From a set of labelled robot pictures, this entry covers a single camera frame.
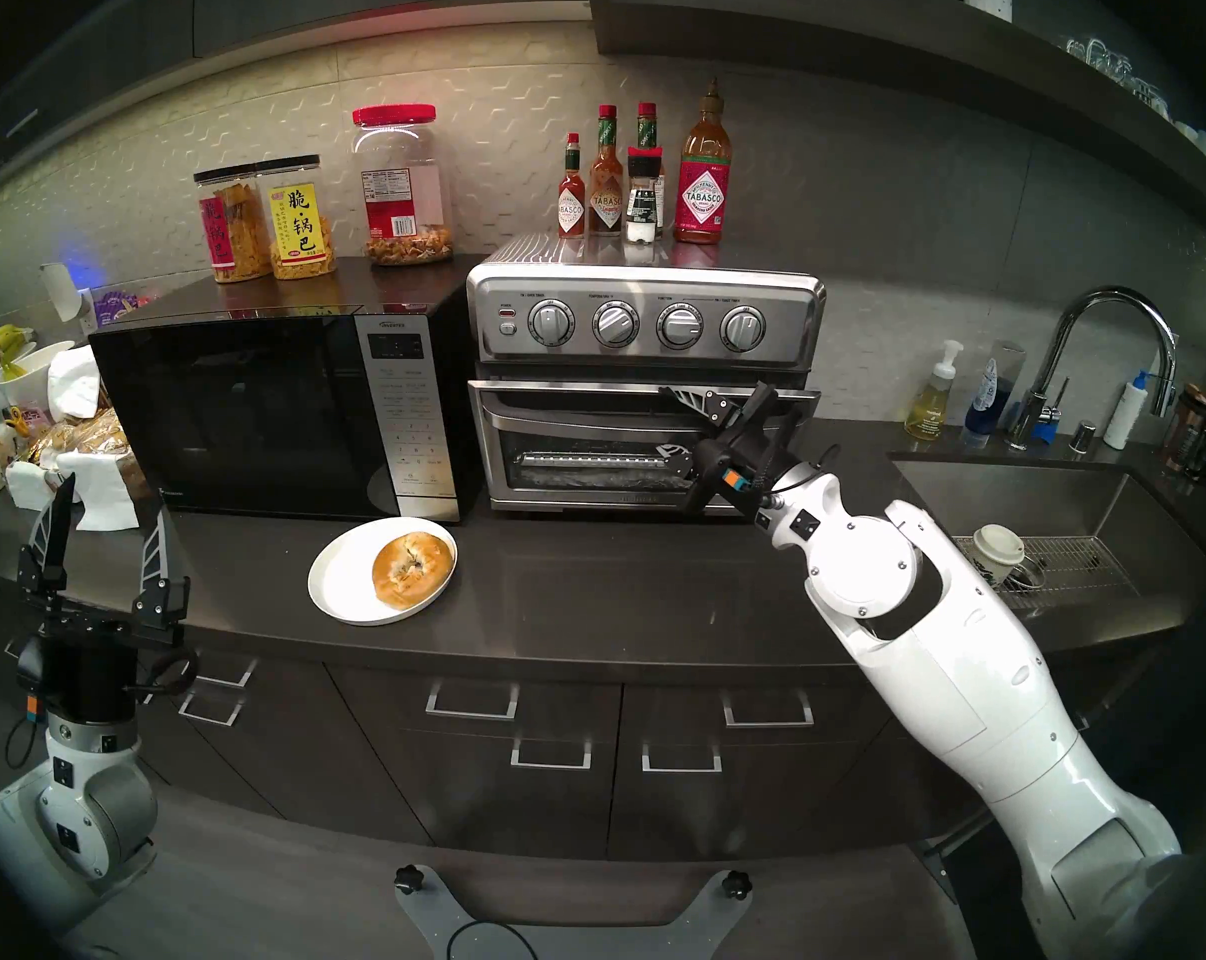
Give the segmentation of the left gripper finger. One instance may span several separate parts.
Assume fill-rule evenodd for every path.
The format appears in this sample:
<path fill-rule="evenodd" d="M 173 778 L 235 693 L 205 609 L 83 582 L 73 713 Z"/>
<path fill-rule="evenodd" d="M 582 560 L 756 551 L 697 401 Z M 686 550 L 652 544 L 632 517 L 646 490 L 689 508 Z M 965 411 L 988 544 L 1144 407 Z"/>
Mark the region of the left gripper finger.
<path fill-rule="evenodd" d="M 157 507 L 152 527 L 141 545 L 137 596 L 133 626 L 182 626 L 188 611 L 191 580 L 172 567 L 171 523 L 165 507 Z"/>
<path fill-rule="evenodd" d="M 68 584 L 64 568 L 74 519 L 75 475 L 71 473 L 41 510 L 18 564 L 18 586 L 29 595 L 59 595 Z"/>

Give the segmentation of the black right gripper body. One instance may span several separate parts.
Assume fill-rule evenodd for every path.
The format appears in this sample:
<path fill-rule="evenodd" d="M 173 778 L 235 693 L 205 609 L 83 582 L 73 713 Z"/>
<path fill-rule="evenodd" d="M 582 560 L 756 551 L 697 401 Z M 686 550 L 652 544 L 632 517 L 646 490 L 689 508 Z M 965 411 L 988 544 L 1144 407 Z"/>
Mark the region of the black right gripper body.
<path fill-rule="evenodd" d="M 722 498 L 736 513 L 753 517 L 769 501 L 777 482 L 800 463 L 790 452 L 800 427 L 797 403 L 781 400 L 781 393 L 762 381 L 744 402 L 736 403 L 740 414 L 734 423 L 726 429 L 710 426 L 693 445 L 699 468 L 686 468 L 689 516 L 699 516 L 714 498 Z"/>

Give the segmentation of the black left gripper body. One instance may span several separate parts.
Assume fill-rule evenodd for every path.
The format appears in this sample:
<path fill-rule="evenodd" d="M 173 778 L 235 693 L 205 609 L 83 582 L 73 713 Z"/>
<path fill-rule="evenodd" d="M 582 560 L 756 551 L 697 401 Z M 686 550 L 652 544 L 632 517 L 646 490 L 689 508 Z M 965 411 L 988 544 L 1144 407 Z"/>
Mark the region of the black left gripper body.
<path fill-rule="evenodd" d="M 185 622 L 133 626 L 130 611 L 121 617 L 60 592 L 24 596 L 42 616 L 21 651 L 27 720 L 130 722 L 148 697 L 187 692 Z"/>

